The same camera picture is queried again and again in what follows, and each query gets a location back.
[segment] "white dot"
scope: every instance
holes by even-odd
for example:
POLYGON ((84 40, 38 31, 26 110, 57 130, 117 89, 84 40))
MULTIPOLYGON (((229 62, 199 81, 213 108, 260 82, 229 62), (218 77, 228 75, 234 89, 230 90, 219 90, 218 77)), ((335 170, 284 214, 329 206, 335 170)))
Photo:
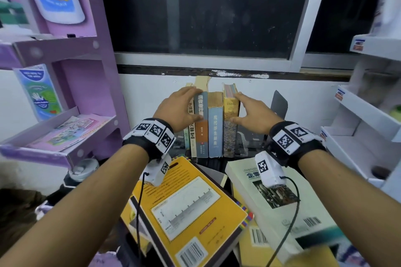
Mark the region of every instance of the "white dot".
POLYGON ((33 58, 40 59, 43 57, 43 52, 39 47, 31 47, 29 52, 33 58))

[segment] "chart on book cover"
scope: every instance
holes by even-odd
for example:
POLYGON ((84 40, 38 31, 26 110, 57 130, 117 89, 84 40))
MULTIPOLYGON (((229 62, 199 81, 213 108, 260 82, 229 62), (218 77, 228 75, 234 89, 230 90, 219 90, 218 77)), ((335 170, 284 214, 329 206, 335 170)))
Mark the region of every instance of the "chart on book cover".
POLYGON ((220 195, 198 176, 155 206, 152 213, 172 241, 219 198, 220 195))

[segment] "barcode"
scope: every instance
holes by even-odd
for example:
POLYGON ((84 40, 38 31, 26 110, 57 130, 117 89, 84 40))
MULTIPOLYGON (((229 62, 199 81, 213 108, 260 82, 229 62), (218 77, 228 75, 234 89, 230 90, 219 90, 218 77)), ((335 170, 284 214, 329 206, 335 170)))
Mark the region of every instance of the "barcode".
POLYGON ((251 244, 253 247, 268 247, 268 240, 258 227, 249 227, 251 233, 251 244))
POLYGON ((207 251, 197 237, 190 240, 190 242, 176 254, 182 267, 197 267, 206 256, 207 251))
POLYGON ((316 226, 316 225, 322 223, 317 217, 308 217, 307 219, 303 219, 303 221, 304 221, 309 227, 313 227, 313 226, 316 226))

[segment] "wristband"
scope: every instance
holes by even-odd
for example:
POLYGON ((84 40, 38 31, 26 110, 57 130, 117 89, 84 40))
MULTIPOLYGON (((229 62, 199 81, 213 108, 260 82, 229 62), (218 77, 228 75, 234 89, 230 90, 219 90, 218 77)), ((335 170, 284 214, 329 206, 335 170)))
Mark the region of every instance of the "wristband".
POLYGON ((297 170, 299 159, 306 153, 313 150, 326 151, 322 144, 323 138, 292 121, 276 123, 269 135, 273 140, 272 151, 277 158, 297 170))
POLYGON ((148 153, 149 161, 151 161, 163 157, 175 140, 176 137, 169 123, 159 118, 147 118, 124 137, 123 145, 140 146, 148 153))

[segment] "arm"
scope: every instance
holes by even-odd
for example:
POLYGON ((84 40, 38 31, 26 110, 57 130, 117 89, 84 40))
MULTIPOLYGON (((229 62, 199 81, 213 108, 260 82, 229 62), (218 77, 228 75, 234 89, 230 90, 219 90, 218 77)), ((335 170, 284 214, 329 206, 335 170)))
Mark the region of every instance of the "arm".
MULTIPOLYGON (((155 118, 175 132, 199 115, 188 113, 190 99, 202 92, 185 87, 159 106, 155 118)), ((37 222, 1 259, 0 266, 87 266, 117 222, 149 161, 137 145, 125 145, 37 222)))
MULTIPOLYGON (((263 102, 238 93, 247 116, 234 123, 261 134, 283 121, 263 102)), ((327 152, 315 150, 298 163, 331 217, 371 266, 401 266, 401 205, 327 152)))

